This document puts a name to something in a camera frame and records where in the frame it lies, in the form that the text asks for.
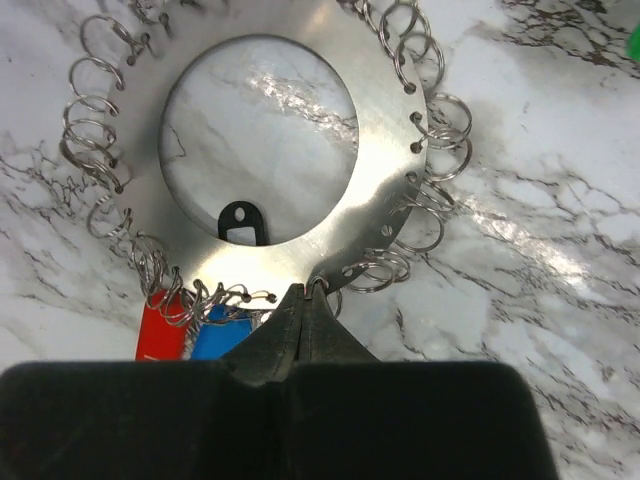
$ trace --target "metal ring plate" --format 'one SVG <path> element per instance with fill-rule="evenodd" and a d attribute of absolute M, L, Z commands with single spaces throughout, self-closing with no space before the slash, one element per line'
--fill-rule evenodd
<path fill-rule="evenodd" d="M 408 216 L 391 213 L 405 195 L 415 196 L 405 175 L 424 172 L 425 154 L 409 146 L 416 130 L 413 112 L 426 114 L 420 81 L 407 59 L 405 71 L 418 85 L 404 93 L 393 62 L 366 25 L 349 16 L 336 0 L 198 0 L 199 7 L 169 3 L 171 36 L 149 27 L 150 49 L 120 68 L 126 89 L 111 89 L 109 100 L 120 108 L 105 117 L 123 152 L 127 182 L 114 198 L 120 212 L 133 211 L 130 232 L 144 232 L 163 247 L 170 266 L 180 268 L 185 286 L 200 279 L 214 288 L 242 284 L 249 292 L 267 290 L 284 296 L 292 283 L 322 276 L 337 290 L 353 280 L 345 265 L 362 259 L 367 248 L 386 249 Z M 159 160 L 159 135 L 166 102 L 188 67 L 213 47 L 231 39 L 270 35 L 292 41 L 326 61 L 344 82 L 359 126 L 356 165 L 334 210 L 311 231 L 275 246 L 232 245 L 205 232 L 174 200 Z M 393 235 L 384 236 L 383 225 Z M 273 308 L 254 301 L 248 308 Z"/>

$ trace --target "green object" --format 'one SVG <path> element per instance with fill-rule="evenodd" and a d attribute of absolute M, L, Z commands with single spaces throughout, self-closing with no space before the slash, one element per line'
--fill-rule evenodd
<path fill-rule="evenodd" d="M 629 38 L 629 43 L 627 44 L 627 54 L 636 62 L 640 62 L 640 25 L 636 27 L 635 31 Z"/>

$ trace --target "silver metal disc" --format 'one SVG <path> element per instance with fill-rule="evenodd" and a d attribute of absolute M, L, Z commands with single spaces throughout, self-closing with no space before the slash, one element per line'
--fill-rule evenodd
<path fill-rule="evenodd" d="M 409 209 L 392 214 L 393 207 L 405 195 L 415 197 L 406 175 L 412 173 L 420 182 L 424 173 L 425 154 L 410 149 L 419 134 L 409 117 L 426 114 L 411 59 L 405 56 L 404 71 L 418 88 L 409 95 L 377 36 L 336 0 L 184 3 L 176 0 L 165 7 L 170 35 L 162 26 L 145 30 L 151 50 L 133 66 L 123 62 L 126 88 L 114 87 L 109 95 L 120 111 L 105 117 L 122 151 L 116 173 L 130 179 L 114 197 L 120 212 L 133 211 L 131 234 L 144 232 L 158 240 L 186 286 L 196 279 L 211 289 L 218 282 L 243 284 L 249 292 L 266 290 L 280 300 L 292 283 L 307 283 L 318 275 L 328 281 L 330 291 L 350 283 L 361 272 L 356 269 L 346 277 L 343 268 L 362 260 L 366 248 L 389 247 L 409 214 Z M 356 165 L 333 211 L 301 237 L 268 247 L 233 245 L 194 223 L 174 200 L 158 151 L 163 112 L 184 72 L 213 47 L 250 35 L 292 41 L 326 61 L 351 95 L 359 127 Z M 263 300 L 244 306 L 273 307 Z"/>

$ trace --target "black object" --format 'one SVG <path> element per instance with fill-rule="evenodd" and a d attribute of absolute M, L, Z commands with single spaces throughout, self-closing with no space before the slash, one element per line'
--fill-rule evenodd
<path fill-rule="evenodd" d="M 242 220 L 236 218 L 236 210 L 238 209 L 244 213 Z M 253 228 L 256 236 L 256 246 L 264 247 L 269 245 L 267 227 L 260 210 L 253 203 L 245 201 L 232 202 L 222 209 L 220 218 L 218 218 L 218 238 L 226 242 L 228 241 L 227 234 L 229 230 L 246 227 Z"/>
<path fill-rule="evenodd" d="M 375 361 L 320 288 L 216 362 L 32 364 L 0 379 L 2 479 L 557 479 L 496 363 Z"/>

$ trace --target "circular hole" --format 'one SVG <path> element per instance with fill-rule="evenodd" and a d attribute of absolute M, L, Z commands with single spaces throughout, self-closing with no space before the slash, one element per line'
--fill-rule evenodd
<path fill-rule="evenodd" d="M 250 36 L 213 48 L 185 71 L 159 143 L 164 179 L 194 223 L 217 237 L 220 212 L 242 197 L 260 207 L 277 245 L 312 230 L 344 196 L 358 122 L 342 80 L 318 56 Z M 253 236 L 234 242 L 251 245 Z"/>

